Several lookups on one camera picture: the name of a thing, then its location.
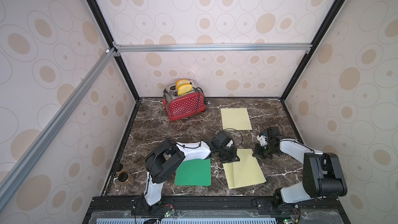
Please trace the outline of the yellow paper sheet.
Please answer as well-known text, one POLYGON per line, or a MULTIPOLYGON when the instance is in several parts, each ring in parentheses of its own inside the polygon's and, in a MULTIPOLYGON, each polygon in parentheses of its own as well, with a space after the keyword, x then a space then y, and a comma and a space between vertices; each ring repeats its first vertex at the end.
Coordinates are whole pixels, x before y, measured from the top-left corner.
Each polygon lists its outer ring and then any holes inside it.
POLYGON ((237 155, 240 161, 233 163, 233 188, 253 186, 266 182, 260 165, 253 156, 252 149, 238 149, 237 155))
POLYGON ((246 108, 221 108, 220 110, 223 129, 234 129, 237 131, 252 130, 246 108))
POLYGON ((223 164, 223 169, 226 175, 226 180, 228 184, 229 189, 234 189, 235 187, 235 179, 234 179, 234 166, 232 163, 224 163, 223 164))

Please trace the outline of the yellow paper sheet front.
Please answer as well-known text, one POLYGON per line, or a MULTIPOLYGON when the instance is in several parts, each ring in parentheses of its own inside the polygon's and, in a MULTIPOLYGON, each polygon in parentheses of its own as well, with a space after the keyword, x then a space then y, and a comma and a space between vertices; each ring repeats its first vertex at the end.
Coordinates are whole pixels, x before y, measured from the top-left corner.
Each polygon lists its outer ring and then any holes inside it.
POLYGON ((228 184, 229 189, 234 189, 235 187, 235 179, 234 179, 234 166, 232 163, 224 163, 223 164, 223 169, 226 175, 226 180, 228 184))

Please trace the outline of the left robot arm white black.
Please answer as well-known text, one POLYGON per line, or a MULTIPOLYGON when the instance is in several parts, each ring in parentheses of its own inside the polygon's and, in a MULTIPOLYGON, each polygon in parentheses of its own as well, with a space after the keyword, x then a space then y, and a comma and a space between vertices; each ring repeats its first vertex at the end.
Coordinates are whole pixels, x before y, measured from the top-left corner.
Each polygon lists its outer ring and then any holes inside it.
POLYGON ((240 161, 232 136, 224 130, 197 143, 180 143, 171 138, 164 140, 145 158, 147 182, 143 196, 146 205, 152 207, 161 201, 164 183, 183 162, 214 156, 222 163, 240 161))

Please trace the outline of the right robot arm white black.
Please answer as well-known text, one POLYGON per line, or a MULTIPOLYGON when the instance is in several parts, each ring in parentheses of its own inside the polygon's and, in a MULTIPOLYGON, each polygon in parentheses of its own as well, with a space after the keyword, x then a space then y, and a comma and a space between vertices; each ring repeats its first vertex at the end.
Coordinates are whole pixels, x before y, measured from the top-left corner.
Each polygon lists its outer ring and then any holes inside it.
POLYGON ((253 156, 272 159, 287 154, 303 165, 302 181, 273 194, 272 208, 278 213, 299 202, 316 198, 334 199, 347 195, 348 187, 340 160, 335 153, 310 148, 296 139, 284 138, 278 127, 268 127, 257 135, 253 156))

